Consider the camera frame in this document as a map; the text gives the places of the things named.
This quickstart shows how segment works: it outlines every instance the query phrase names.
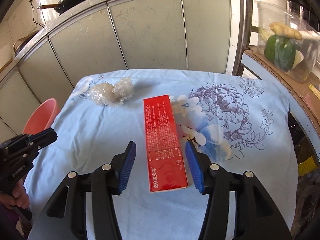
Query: red box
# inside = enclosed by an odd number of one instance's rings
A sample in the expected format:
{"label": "red box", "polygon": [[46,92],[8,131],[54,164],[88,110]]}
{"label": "red box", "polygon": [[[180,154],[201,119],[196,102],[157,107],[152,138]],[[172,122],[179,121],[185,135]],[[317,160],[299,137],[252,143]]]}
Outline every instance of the red box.
{"label": "red box", "polygon": [[147,98],[143,102],[150,191],[187,187],[169,96]]}

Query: light blue tablecloth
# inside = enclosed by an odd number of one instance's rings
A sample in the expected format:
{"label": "light blue tablecloth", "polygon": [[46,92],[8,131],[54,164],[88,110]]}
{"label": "light blue tablecloth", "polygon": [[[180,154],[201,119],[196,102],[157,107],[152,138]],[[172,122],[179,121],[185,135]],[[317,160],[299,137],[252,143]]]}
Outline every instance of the light blue tablecloth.
{"label": "light blue tablecloth", "polygon": [[[96,106],[88,99],[94,84],[114,84],[123,77],[132,78],[134,95],[122,106]],[[123,239],[197,239],[207,196],[199,194],[192,180],[183,190],[149,193],[143,99],[165,94],[172,101],[181,148],[186,139],[195,138],[198,150],[228,171],[253,171],[291,227],[298,169],[287,126],[288,100],[261,80],[158,69],[122,70],[79,81],[52,126],[58,140],[40,151],[25,182],[34,219],[69,171],[93,172],[134,141],[137,156],[128,187],[114,197]],[[234,216],[234,198],[230,203]],[[90,203],[87,214],[88,238],[94,239]]]}

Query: human hand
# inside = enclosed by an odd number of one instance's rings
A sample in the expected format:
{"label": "human hand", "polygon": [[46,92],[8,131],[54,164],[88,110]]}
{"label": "human hand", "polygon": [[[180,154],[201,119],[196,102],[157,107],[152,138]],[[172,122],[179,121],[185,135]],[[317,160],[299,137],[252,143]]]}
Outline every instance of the human hand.
{"label": "human hand", "polygon": [[23,180],[20,179],[12,190],[13,197],[0,193],[0,204],[3,204],[6,208],[12,209],[10,206],[17,206],[22,208],[29,207],[29,196],[26,193],[26,189],[23,186]]}

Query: plastic wrap bundle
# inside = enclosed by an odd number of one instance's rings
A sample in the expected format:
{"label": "plastic wrap bundle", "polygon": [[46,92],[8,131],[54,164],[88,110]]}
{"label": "plastic wrap bundle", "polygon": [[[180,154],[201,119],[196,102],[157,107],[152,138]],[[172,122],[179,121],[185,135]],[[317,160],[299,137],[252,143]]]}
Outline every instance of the plastic wrap bundle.
{"label": "plastic wrap bundle", "polygon": [[93,86],[89,92],[89,99],[98,106],[119,106],[133,94],[133,84],[130,78],[122,78],[114,85],[101,83]]}

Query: metal screw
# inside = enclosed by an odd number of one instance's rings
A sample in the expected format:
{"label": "metal screw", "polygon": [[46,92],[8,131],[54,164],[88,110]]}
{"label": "metal screw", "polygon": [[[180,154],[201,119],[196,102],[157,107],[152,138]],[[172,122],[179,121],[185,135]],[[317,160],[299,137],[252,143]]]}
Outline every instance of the metal screw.
{"label": "metal screw", "polygon": [[210,165],[210,169],[212,169],[213,171],[217,171],[220,168],[220,166],[216,163],[212,163]]}
{"label": "metal screw", "polygon": [[75,171],[70,171],[70,172],[68,173],[68,178],[69,178],[69,179],[72,179],[72,178],[74,178],[75,176],[77,176],[77,174],[76,174]]}
{"label": "metal screw", "polygon": [[252,171],[246,171],[245,172],[245,175],[248,177],[248,178],[252,178],[254,176],[253,172]]}
{"label": "metal screw", "polygon": [[103,169],[104,171],[108,171],[108,170],[111,169],[111,165],[110,165],[109,163],[104,164],[104,165],[102,166],[102,169]]}

